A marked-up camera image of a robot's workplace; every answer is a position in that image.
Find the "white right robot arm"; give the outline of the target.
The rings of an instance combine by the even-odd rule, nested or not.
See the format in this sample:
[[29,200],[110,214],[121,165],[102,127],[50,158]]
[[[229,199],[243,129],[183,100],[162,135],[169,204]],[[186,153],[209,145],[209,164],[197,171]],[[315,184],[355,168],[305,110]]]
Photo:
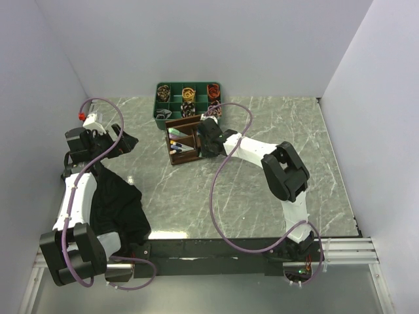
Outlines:
[[[302,260],[307,256],[314,242],[314,236],[318,236],[319,232],[308,221],[306,193],[310,174],[293,145],[287,141],[279,145],[264,143],[234,130],[222,131],[211,118],[201,121],[197,131],[203,157],[219,155],[225,157],[215,172],[209,190],[211,220],[224,242],[237,251],[249,254],[275,251],[285,242],[287,253],[293,260]],[[263,249],[245,249],[236,245],[225,236],[215,219],[213,210],[215,183],[221,170],[231,158],[238,158],[260,167],[269,190],[281,201],[286,232],[279,240]]]

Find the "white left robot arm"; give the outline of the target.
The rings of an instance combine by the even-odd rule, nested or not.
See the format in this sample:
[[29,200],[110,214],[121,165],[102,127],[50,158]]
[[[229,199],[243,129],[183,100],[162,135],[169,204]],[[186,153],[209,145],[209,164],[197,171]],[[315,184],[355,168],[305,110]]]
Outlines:
[[93,201],[98,199],[103,158],[116,158],[132,151],[138,140],[118,124],[112,125],[117,138],[109,132],[84,127],[66,132],[69,147],[64,157],[62,180],[65,194],[52,231],[40,237],[40,249],[54,283],[61,287],[93,279],[107,270],[109,257],[117,263],[129,259],[131,247],[123,242],[116,228],[95,232],[90,225]]

